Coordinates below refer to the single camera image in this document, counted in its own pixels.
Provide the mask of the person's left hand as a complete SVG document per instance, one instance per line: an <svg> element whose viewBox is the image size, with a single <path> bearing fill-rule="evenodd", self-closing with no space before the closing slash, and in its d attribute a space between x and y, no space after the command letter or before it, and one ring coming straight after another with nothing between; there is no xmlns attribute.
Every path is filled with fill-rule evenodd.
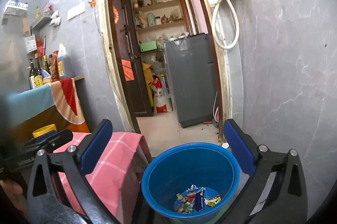
<svg viewBox="0 0 337 224"><path fill-rule="evenodd" d="M18 209L21 213L26 213L25 205L19 200L17 195L23 194L22 187L14 181L11 180L1 180L1 187L5 191L7 197L12 202L14 207Z"/></svg>

